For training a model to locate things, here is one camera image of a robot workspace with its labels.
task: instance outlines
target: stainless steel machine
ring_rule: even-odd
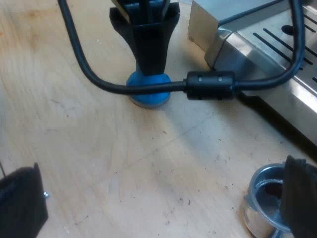
[[[306,57],[299,73],[259,96],[317,145],[317,0],[304,1]],[[283,72],[293,55],[293,26],[286,0],[194,0],[188,35],[210,67],[250,80]]]

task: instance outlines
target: blue rubber base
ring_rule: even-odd
[[[144,76],[142,72],[135,71],[130,75],[126,85],[127,86],[142,86],[152,85],[157,83],[170,83],[171,80],[167,74],[159,74],[153,76]],[[151,95],[136,95],[130,96],[130,99],[136,105],[143,108],[155,108],[166,103],[169,99],[170,93],[158,93]]]

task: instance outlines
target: black cable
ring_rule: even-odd
[[[228,78],[225,82],[222,81],[222,76],[213,72],[191,72],[189,73],[190,79],[184,81],[154,84],[148,86],[127,87],[123,85],[116,85],[100,79],[90,68],[83,49],[81,47],[75,25],[67,5],[66,0],[58,0],[61,13],[63,15],[66,29],[75,52],[75,56],[79,63],[80,68],[86,77],[99,88],[111,93],[124,94],[124,95],[145,95],[155,94],[162,92],[184,91],[189,98],[200,99],[203,96],[210,96],[216,98],[231,98],[236,92],[243,90],[262,90],[279,86],[292,77],[300,69],[304,60],[305,54],[305,25],[302,0],[289,0],[292,10],[292,20],[294,25],[294,53],[292,65],[281,75],[266,79],[258,80],[241,80],[236,81]],[[220,74],[228,75],[228,72],[219,72]]]
[[[5,177],[6,175],[5,175],[4,168],[2,166],[1,161],[0,161],[0,170],[1,170],[2,174],[3,174],[3,177]]]
[[[236,89],[262,90],[269,89],[286,83],[299,71],[305,56],[305,25],[302,0],[290,0],[292,20],[294,26],[294,53],[292,65],[281,75],[258,80],[236,81]]]
[[[75,56],[79,63],[79,66],[86,77],[97,87],[116,94],[123,95],[146,95],[146,94],[155,94],[155,93],[164,93],[164,92],[175,92],[175,91],[184,91],[186,88],[186,82],[172,82],[172,83],[162,83],[154,84],[148,86],[137,86],[137,87],[127,87],[124,85],[117,85],[113,83],[106,82],[99,78],[90,68],[83,49],[81,47],[78,34],[75,29],[74,21],[72,19],[69,7],[66,0],[58,0],[58,4],[63,15],[67,32],[70,38],[71,45],[73,47]]]

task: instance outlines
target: screw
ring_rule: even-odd
[[[48,194],[47,192],[44,192],[44,198],[45,198],[45,199],[49,199],[50,196],[51,196],[50,194]]]

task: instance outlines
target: wood grain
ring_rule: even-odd
[[[135,60],[109,22],[110,1],[68,2],[92,68],[124,84]],[[181,3],[172,80],[208,70],[187,39],[189,15]],[[248,237],[239,209],[252,174],[288,154],[307,158],[236,100],[174,93],[146,110],[96,88],[49,0],[0,0],[0,108],[5,171],[38,162],[52,195],[40,238]]]

